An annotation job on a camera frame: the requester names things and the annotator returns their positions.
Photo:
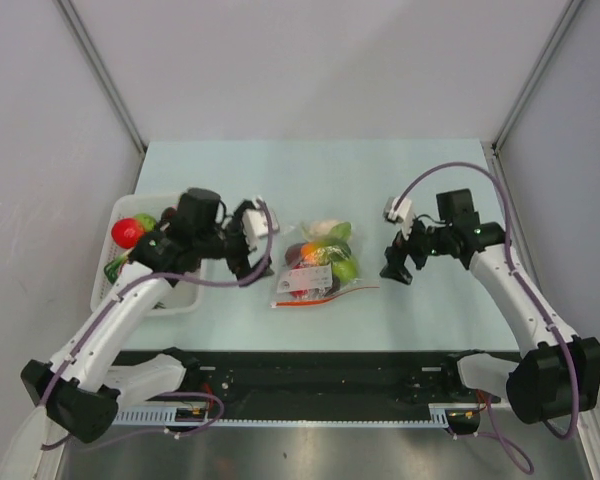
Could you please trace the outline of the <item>white cauliflower toy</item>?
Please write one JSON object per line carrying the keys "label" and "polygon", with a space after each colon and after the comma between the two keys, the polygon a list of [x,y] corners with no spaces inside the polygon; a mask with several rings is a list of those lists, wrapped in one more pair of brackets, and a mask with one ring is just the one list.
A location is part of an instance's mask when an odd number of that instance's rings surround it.
{"label": "white cauliflower toy", "polygon": [[308,226],[303,226],[303,235],[307,239],[313,239],[327,235],[332,228],[339,225],[339,220],[321,220],[311,222]]}

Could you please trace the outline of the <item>dark mangosteen toy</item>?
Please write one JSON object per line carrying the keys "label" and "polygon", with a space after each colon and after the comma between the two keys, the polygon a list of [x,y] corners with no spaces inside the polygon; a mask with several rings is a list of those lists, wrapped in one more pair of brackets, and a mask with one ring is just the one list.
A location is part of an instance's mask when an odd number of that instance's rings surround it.
{"label": "dark mangosteen toy", "polygon": [[339,291],[341,291],[345,286],[346,286],[346,284],[342,285],[340,282],[340,279],[335,277],[332,282],[331,288],[326,292],[326,294],[328,296],[334,295],[334,294],[338,293]]}

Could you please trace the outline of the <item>clear zip top bag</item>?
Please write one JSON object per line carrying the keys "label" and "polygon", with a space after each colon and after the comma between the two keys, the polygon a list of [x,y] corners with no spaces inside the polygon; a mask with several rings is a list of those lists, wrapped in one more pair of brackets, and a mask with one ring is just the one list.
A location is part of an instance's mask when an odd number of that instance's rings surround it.
{"label": "clear zip top bag", "polygon": [[[303,226],[310,223],[301,222],[284,231],[280,247],[280,265],[276,270],[276,280],[274,282],[270,306],[273,308],[294,308],[294,307],[314,307],[327,304],[346,294],[362,290],[375,290],[379,287],[379,280],[370,276],[362,267],[360,259],[362,256],[362,237],[355,231],[349,221],[339,220],[340,224],[331,229],[331,231],[321,237],[307,239],[303,235]],[[328,296],[326,293],[320,300],[314,301],[295,301],[290,295],[292,291],[325,288],[326,292],[331,288],[335,276],[332,273],[331,264],[312,265],[301,261],[294,267],[289,267],[285,262],[285,252],[288,247],[296,243],[324,242],[347,243],[351,249],[351,257],[358,266],[358,278],[346,284],[346,286],[334,295]]]}

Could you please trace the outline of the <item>dark red apple toy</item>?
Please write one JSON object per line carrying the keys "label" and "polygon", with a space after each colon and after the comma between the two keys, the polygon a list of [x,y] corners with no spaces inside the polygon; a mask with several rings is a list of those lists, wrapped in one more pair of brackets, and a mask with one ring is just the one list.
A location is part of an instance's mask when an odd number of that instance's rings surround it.
{"label": "dark red apple toy", "polygon": [[285,252],[285,262],[289,267],[294,267],[302,261],[302,247],[304,243],[296,243],[287,248]]}

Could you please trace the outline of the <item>red bell pepper toy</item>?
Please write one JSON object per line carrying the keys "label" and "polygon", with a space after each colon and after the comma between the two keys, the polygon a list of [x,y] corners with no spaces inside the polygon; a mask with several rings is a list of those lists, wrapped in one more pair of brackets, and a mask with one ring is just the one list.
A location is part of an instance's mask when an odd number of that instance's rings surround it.
{"label": "red bell pepper toy", "polygon": [[326,293],[325,288],[312,288],[312,289],[304,289],[292,291],[290,295],[293,297],[295,301],[305,302],[305,301],[314,301],[320,300],[324,297]]}

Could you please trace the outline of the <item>green red mango toy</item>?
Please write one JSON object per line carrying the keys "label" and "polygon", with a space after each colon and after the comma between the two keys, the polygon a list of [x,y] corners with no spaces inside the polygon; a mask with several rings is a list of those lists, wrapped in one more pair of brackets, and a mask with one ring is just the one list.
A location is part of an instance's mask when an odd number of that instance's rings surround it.
{"label": "green red mango toy", "polygon": [[327,265],[348,260],[352,253],[347,243],[342,242],[309,242],[300,250],[303,261],[312,265]]}

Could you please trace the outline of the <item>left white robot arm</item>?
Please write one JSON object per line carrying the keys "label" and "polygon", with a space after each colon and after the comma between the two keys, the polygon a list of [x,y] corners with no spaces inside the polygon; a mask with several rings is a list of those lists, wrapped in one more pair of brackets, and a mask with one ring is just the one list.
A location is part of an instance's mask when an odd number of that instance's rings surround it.
{"label": "left white robot arm", "polygon": [[[134,366],[125,386],[109,386],[105,378],[130,335],[178,284],[246,287],[270,275],[278,230],[273,211],[259,197],[228,214],[214,191],[183,192],[176,207],[139,238],[109,294],[76,334],[50,360],[23,367],[20,378],[34,405],[88,444],[109,429],[123,406],[172,394],[194,397],[201,376],[175,350]],[[267,249],[250,263],[260,240]]]}

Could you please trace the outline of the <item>green apple toy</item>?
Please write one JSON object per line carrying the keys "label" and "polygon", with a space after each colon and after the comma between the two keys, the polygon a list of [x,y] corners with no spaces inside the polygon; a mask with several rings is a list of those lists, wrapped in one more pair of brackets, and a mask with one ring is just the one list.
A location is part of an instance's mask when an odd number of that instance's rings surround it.
{"label": "green apple toy", "polygon": [[335,261],[331,264],[331,269],[342,285],[349,284],[358,278],[358,266],[354,259]]}

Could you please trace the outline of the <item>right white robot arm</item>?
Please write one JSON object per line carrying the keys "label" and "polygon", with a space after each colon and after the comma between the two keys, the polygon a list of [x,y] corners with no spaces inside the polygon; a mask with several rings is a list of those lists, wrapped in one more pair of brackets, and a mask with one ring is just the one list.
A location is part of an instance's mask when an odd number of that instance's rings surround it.
{"label": "right white robot arm", "polygon": [[386,248],[381,277],[408,285],[406,267],[421,270],[431,257],[458,260],[485,288],[512,331],[520,361],[480,350],[449,357],[443,393],[464,401],[476,390],[507,401],[525,424],[547,422],[596,407],[600,389],[600,342],[581,337],[550,306],[506,243],[497,222],[484,223],[470,190],[436,197],[440,220],[427,226],[410,199],[392,197],[384,219],[399,230]]}

